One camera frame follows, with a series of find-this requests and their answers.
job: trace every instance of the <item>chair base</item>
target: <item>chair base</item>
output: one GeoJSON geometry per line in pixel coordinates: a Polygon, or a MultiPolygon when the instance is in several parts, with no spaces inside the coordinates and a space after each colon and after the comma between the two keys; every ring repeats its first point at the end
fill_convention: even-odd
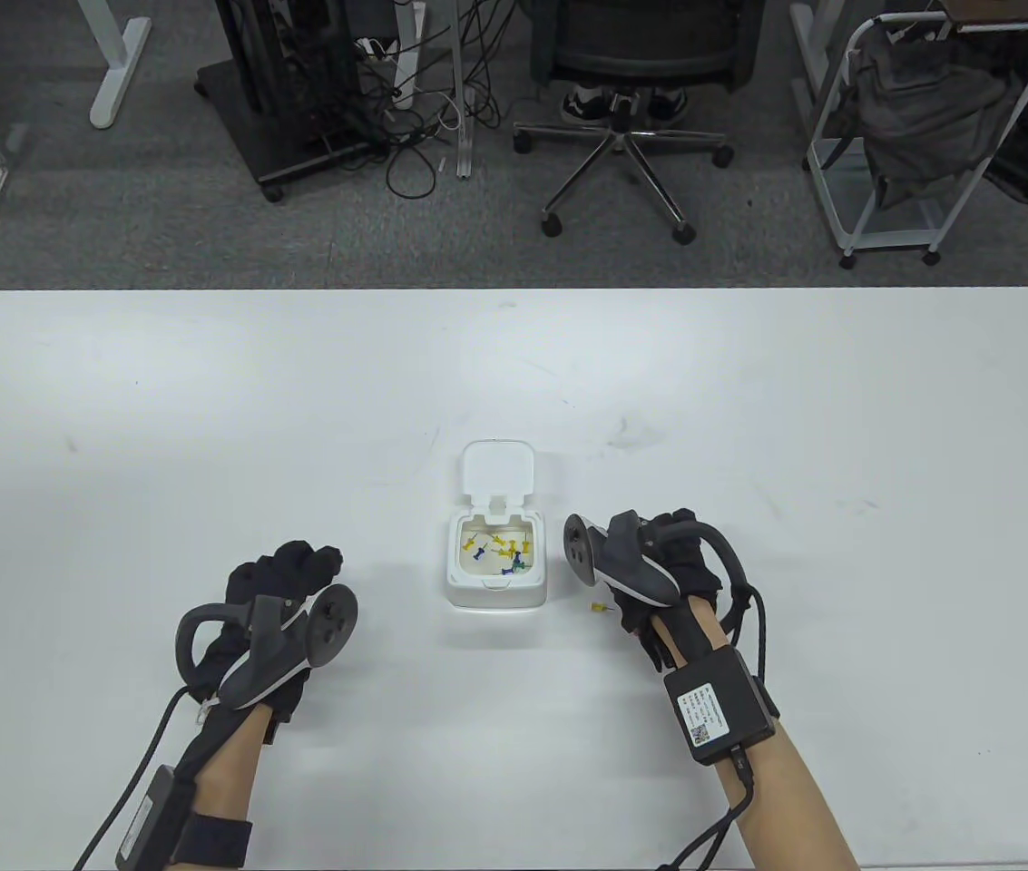
{"type": "Polygon", "coordinates": [[[678,208],[674,197],[671,197],[666,187],[663,187],[659,175],[655,173],[651,161],[647,160],[646,154],[638,148],[640,143],[655,143],[662,145],[680,146],[688,150],[709,150],[713,152],[713,162],[715,166],[728,166],[734,157],[734,150],[728,145],[728,137],[722,134],[706,134],[691,132],[691,130],[635,130],[630,126],[630,111],[633,109],[633,95],[616,95],[614,100],[614,117],[610,128],[563,128],[554,124],[522,124],[514,123],[514,150],[519,154],[529,152],[531,148],[531,137],[545,136],[558,138],[570,142],[597,142],[597,146],[592,153],[581,164],[562,186],[550,198],[542,209],[542,228],[546,235],[559,235],[562,225],[555,208],[558,207],[568,192],[575,189],[590,167],[595,166],[608,153],[625,153],[630,158],[630,162],[647,179],[648,185],[655,194],[659,195],[662,202],[663,211],[667,213],[671,220],[671,237],[681,245],[689,245],[695,240],[695,227],[688,223],[687,216],[683,209],[678,208]]]}

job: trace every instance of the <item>chair leg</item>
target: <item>chair leg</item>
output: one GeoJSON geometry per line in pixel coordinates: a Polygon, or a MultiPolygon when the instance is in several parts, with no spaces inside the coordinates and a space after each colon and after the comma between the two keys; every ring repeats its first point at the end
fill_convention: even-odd
{"type": "Polygon", "coordinates": [[[562,186],[558,188],[558,192],[556,192],[556,194],[554,194],[551,197],[550,203],[547,203],[546,207],[543,208],[542,211],[543,220],[548,219],[548,217],[550,217],[553,214],[554,207],[558,206],[558,203],[560,203],[562,197],[568,193],[571,188],[575,187],[579,179],[583,178],[584,175],[587,174],[587,171],[590,169],[590,167],[595,166],[595,164],[598,162],[598,160],[604,156],[604,154],[610,150],[610,146],[614,144],[614,141],[615,141],[615,135],[605,134],[604,132],[603,141],[598,143],[598,148],[590,152],[589,157],[587,157],[583,161],[583,165],[580,166],[579,169],[573,172],[571,178],[567,178],[566,181],[562,182],[562,186]]]}
{"type": "Polygon", "coordinates": [[[720,149],[728,144],[728,137],[723,134],[704,134],[699,130],[631,130],[630,136],[670,145],[700,145],[705,150],[720,149]]]}
{"type": "Polygon", "coordinates": [[[651,183],[651,187],[654,188],[656,194],[659,194],[659,198],[662,199],[662,204],[667,208],[667,212],[671,219],[675,222],[675,230],[684,229],[688,227],[687,219],[684,213],[680,211],[678,205],[671,195],[668,194],[667,188],[662,186],[662,182],[659,180],[658,175],[655,175],[655,171],[651,169],[651,164],[647,161],[646,156],[644,156],[641,150],[638,150],[637,144],[635,144],[633,138],[630,136],[624,137],[624,144],[626,145],[626,153],[630,154],[630,158],[634,161],[634,166],[638,167],[638,171],[641,172],[647,181],[651,183]]]}
{"type": "Polygon", "coordinates": [[[607,128],[605,125],[596,128],[593,124],[575,124],[574,128],[561,128],[560,124],[514,123],[514,133],[547,136],[558,138],[558,140],[589,140],[592,137],[601,138],[605,136],[607,128]]]}

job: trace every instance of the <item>white plastic box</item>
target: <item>white plastic box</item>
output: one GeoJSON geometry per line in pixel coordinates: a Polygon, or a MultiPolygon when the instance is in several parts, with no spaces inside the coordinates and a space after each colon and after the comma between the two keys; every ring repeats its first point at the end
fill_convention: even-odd
{"type": "Polygon", "coordinates": [[[542,514],[534,493],[534,448],[524,441],[474,441],[461,453],[468,509],[448,527],[444,593],[457,607],[510,609],[546,601],[542,514]]]}

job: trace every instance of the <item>office chair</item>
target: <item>office chair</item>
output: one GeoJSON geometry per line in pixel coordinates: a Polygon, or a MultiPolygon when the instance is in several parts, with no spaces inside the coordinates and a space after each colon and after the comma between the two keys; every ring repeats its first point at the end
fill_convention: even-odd
{"type": "Polygon", "coordinates": [[[640,145],[709,150],[714,166],[735,156],[722,134],[644,129],[638,92],[723,84],[729,92],[751,79],[764,0],[519,0],[531,21],[530,76],[614,87],[609,128],[514,123],[514,150],[529,153],[536,136],[597,142],[542,211],[542,231],[555,237],[558,203],[608,153],[626,154],[674,221],[671,235],[692,244],[695,227],[668,194],[640,145]]]}

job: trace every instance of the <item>label sticker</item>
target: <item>label sticker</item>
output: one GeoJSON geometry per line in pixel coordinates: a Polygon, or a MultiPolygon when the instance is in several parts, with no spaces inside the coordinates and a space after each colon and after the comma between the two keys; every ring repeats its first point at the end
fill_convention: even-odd
{"type": "Polygon", "coordinates": [[[131,858],[131,851],[136,848],[136,841],[139,833],[143,830],[143,825],[147,822],[150,809],[154,806],[150,796],[143,796],[143,800],[136,810],[136,818],[131,822],[131,829],[127,829],[127,836],[122,838],[122,846],[119,847],[119,856],[122,859],[131,858]]]}
{"type": "Polygon", "coordinates": [[[685,692],[676,698],[676,702],[693,747],[703,747],[703,743],[714,741],[731,731],[711,684],[685,692]]]}

